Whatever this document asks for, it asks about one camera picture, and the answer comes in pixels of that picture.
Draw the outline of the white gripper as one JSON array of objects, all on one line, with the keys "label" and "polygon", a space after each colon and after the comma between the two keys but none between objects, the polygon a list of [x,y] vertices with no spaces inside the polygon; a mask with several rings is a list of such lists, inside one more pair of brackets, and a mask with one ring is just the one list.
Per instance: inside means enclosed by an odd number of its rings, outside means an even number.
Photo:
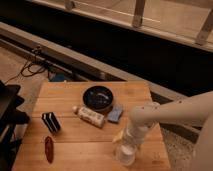
[{"label": "white gripper", "polygon": [[139,149],[148,131],[148,126],[138,126],[129,121],[124,130],[115,135],[112,143],[121,141],[121,144],[124,146]]}]

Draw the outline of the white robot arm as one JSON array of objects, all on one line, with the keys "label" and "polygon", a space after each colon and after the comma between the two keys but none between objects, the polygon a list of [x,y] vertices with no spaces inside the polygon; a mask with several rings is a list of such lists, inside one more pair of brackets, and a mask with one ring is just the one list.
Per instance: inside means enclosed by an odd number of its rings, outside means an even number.
[{"label": "white robot arm", "polygon": [[213,171],[213,91],[162,104],[151,102],[134,107],[120,135],[116,159],[130,166],[146,134],[157,123],[201,126],[189,171]]}]

